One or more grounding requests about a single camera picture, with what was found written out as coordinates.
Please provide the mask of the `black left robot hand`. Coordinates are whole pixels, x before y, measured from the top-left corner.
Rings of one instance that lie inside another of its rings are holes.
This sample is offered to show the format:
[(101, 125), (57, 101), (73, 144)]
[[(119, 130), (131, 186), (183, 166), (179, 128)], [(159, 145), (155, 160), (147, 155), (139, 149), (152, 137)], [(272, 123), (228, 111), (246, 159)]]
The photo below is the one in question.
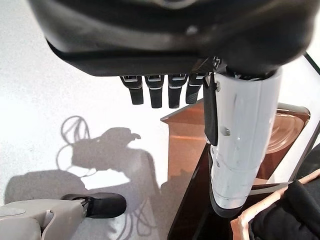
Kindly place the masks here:
[(244, 205), (267, 151), (283, 65), (308, 48), (317, 0), (31, 0), (51, 50), (97, 77), (119, 76), (160, 106), (164, 76), (203, 86), (210, 201), (224, 218)]

